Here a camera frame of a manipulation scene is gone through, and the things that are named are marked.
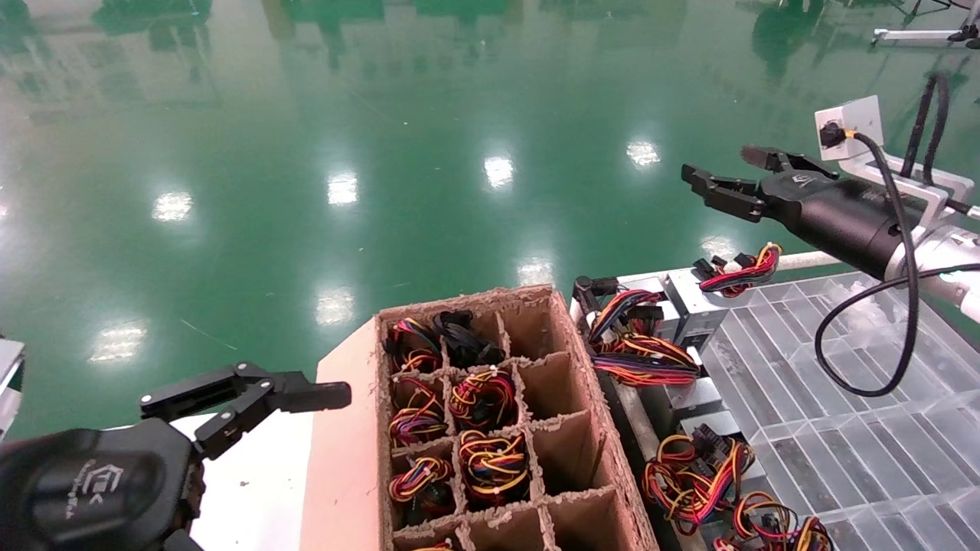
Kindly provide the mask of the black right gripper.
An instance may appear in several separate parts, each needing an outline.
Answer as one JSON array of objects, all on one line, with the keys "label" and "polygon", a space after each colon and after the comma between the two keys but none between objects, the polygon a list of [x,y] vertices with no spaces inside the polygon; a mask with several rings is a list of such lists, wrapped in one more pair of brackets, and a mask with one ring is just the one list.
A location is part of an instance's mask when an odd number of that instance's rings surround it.
[{"label": "black right gripper", "polygon": [[[822,161],[779,148],[745,145],[741,158],[775,175],[759,183],[683,164],[682,181],[707,208],[752,223],[769,217],[813,248],[871,278],[887,279],[887,266],[903,241],[895,207],[881,186],[838,179],[839,172]],[[804,172],[777,174],[787,171]]]}]

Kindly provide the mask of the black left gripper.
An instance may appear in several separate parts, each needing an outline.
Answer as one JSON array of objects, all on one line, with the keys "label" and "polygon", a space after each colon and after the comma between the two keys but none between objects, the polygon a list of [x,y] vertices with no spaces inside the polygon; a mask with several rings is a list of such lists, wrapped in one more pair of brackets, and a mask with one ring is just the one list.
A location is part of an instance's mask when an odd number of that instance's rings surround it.
[{"label": "black left gripper", "polygon": [[[198,457],[217,460],[274,412],[340,410],[346,381],[237,363],[151,391],[129,428],[70,429],[3,442],[4,550],[197,550],[190,529],[205,491]],[[167,422],[217,415],[195,442]]]}]

